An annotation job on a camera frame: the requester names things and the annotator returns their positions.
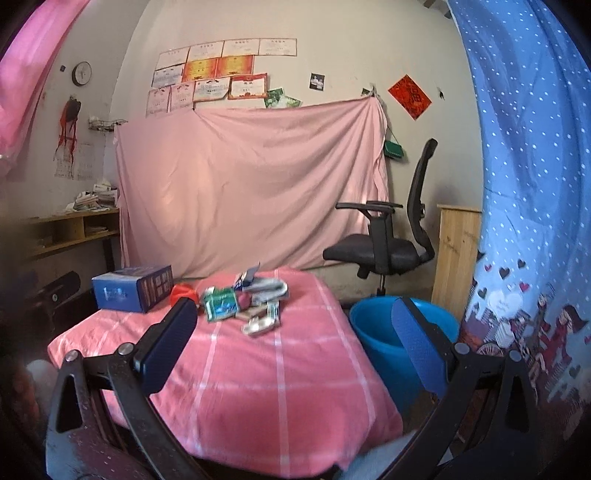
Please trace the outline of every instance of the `wooden desk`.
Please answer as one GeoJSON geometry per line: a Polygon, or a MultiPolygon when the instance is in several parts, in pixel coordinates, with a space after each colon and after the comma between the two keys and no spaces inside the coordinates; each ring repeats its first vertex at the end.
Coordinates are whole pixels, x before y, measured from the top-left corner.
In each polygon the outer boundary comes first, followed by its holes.
{"type": "Polygon", "coordinates": [[[480,243],[480,209],[437,205],[441,209],[439,253],[431,302],[458,322],[464,316],[480,243]]]}
{"type": "Polygon", "coordinates": [[[103,212],[74,212],[31,218],[25,221],[25,228],[32,238],[44,240],[44,246],[33,248],[31,259],[49,257],[81,244],[102,240],[107,270],[115,269],[111,238],[119,235],[117,208],[103,212]],[[97,227],[107,230],[94,233],[93,229],[97,227]]]}

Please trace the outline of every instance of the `blue box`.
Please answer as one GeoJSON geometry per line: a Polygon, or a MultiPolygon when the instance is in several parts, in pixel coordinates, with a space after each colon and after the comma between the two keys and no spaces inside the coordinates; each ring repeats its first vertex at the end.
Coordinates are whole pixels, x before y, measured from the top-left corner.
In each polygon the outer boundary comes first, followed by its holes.
{"type": "Polygon", "coordinates": [[[168,267],[130,267],[92,279],[100,309],[146,313],[170,295],[173,269],[168,267]]]}

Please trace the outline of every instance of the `black mesh chair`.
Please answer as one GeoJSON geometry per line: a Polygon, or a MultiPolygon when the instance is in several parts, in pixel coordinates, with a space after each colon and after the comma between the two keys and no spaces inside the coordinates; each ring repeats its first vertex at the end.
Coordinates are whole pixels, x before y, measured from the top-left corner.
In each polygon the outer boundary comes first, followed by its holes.
{"type": "Polygon", "coordinates": [[[435,250],[427,232],[421,227],[425,217],[425,205],[421,203],[421,192],[427,171],[427,163],[437,148],[437,140],[430,139],[423,148],[423,154],[414,172],[413,184],[408,194],[407,214],[414,239],[425,251],[417,252],[414,244],[404,238],[394,238],[392,215],[403,205],[390,202],[369,201],[367,203],[337,203],[336,209],[356,209],[369,220],[369,235],[356,233],[328,247],[322,253],[325,260],[355,263],[359,266],[357,276],[366,279],[369,273],[380,275],[377,295],[386,295],[386,275],[402,275],[427,263],[435,257],[435,250]]]}

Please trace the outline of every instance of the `pink checkered blanket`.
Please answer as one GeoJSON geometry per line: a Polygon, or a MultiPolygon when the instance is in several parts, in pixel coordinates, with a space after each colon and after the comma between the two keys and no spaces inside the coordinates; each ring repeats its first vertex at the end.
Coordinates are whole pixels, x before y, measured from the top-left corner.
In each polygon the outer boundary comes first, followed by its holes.
{"type": "MultiPolygon", "coordinates": [[[[284,478],[345,469],[361,451],[402,434],[402,418],[328,287],[288,268],[276,275],[290,288],[281,327],[258,338],[242,334],[240,320],[197,328],[166,385],[151,396],[166,425],[189,453],[236,468],[284,478]]],[[[195,283],[231,285],[217,274],[195,283]]],[[[101,310],[48,347],[61,365],[67,351],[112,353],[136,342],[169,311],[148,314],[101,310]]],[[[113,419],[125,420],[112,392],[113,419]]]]}

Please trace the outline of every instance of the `red certificate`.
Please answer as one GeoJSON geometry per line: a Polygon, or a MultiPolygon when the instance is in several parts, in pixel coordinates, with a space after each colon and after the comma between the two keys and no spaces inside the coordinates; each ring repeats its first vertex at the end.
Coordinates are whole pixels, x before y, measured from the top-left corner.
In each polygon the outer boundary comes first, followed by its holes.
{"type": "Polygon", "coordinates": [[[238,57],[222,57],[217,62],[216,78],[230,77],[233,75],[250,75],[255,63],[253,55],[240,55],[238,57]]]}
{"type": "Polygon", "coordinates": [[[209,80],[216,76],[217,59],[196,60],[185,64],[183,83],[209,80]]]}
{"type": "Polygon", "coordinates": [[[267,74],[232,77],[228,100],[267,98],[267,74]]]}

